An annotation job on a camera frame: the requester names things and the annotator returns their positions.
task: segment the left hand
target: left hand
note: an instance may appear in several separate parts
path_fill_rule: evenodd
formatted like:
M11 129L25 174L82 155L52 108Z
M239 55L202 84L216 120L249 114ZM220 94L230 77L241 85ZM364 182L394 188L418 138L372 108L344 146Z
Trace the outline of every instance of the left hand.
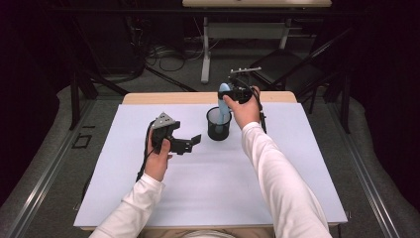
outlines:
M167 169L167 160L172 158L172 155L169 154L170 141L168 139L163 139L160 153L157 154L153 152L154 148L152 147L152 132L153 130L151 130L149 133L148 154L150 155L146 161L145 173L153 179L162 181L164 173Z

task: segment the right hand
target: right hand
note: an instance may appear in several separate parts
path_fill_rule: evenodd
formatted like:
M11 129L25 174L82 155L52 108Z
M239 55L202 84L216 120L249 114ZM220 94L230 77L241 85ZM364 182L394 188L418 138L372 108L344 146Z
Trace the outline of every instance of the right hand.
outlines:
M257 94L260 94L260 90L256 86L253 86L253 88L257 91ZM254 96L244 104L237 103L228 95L224 95L223 100L234 112L235 120L241 130L250 122L260 123L260 108L257 99Z

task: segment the desk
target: desk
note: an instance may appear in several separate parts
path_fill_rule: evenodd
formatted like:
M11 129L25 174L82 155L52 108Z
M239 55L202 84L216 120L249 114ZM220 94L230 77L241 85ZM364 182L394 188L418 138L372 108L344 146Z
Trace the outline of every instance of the desk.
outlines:
M268 133L318 196L329 224L347 222L301 105L284 91L264 91L261 99ZM174 137L202 134L202 141L192 153L174 155L169 161L163 180L166 188L146 228L272 225L258 179L242 152L236 122L232 120L230 135L223 142L206 134L205 112L216 105L216 92L128 94L114 118L74 226L94 229L130 191L143 162L147 126L161 111L181 122ZM305 148L290 141L304 143Z
M184 7L192 8L325 8L330 0L183 0ZM209 38L234 39L281 39L284 49L289 32L290 20L284 23L209 23L204 17L203 38L204 58L201 82L208 83L210 73Z

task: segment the person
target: person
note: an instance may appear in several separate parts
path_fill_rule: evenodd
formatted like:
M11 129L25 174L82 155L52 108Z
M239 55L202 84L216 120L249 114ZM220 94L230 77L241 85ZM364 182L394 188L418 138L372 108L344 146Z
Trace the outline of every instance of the person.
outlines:
M242 147L257 173L262 196L272 216L275 237L331 237L316 196L271 137L263 131L257 100L252 97L247 103L239 104L226 95L223 99L242 130ZM152 149L149 140L149 152ZM150 154L141 179L90 237L137 237L140 234L164 188L161 181L167 160L171 157L169 149L170 142L164 139L160 153ZM235 236L220 231L196 231L184 237Z

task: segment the gray floor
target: gray floor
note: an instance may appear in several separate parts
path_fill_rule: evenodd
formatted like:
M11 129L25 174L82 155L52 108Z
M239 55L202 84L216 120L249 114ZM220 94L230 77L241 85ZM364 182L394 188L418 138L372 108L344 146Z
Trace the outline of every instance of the gray floor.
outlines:
M305 42L302 44L300 40L291 40L287 46L304 55L308 49ZM231 69L249 65L276 46L276 43L262 41L219 43L212 51L210 82L205 85L199 79L201 60L198 59L188 60L181 70L174 72L162 71L158 64L153 65L153 68L198 91L216 91L220 83L227 80ZM168 58L162 60L160 66L169 68L177 64L180 65L179 59ZM139 78L120 85L133 92L181 91L179 87L148 71ZM0 237L89 235L72 227L76 215L73 207L80 200L84 183L94 169L116 108L122 99L104 86L97 85L97 88L100 91L98 100L82 100L83 118L79 127L72 133L67 130L71 120L69 88L58 94L60 109L49 134L27 172L0 209ZM341 226L342 237L418 237L419 213L400 195L377 161L363 108L357 101L352 100L350 136L343 135L337 125L335 113L335 105L325 104L322 98L317 98L314 113L308 115L308 120L343 206L352 214L349 223ZM77 149L77 135L92 136L87 149ZM370 197L369 186L364 186L366 178L360 174L360 164L355 163L355 150L376 189L373 197ZM59 163L54 162L56 158L59 158ZM42 183L42 180L46 179L49 179L50 183ZM38 188L41 188L46 196L33 192ZM39 201L33 202L31 195ZM376 207L379 203L383 204L383 208ZM34 209L28 212L28 208L31 207ZM389 219L385 217L385 224L382 224L384 214L388 215ZM332 228L331 233L333 237L338 237L338 228Z

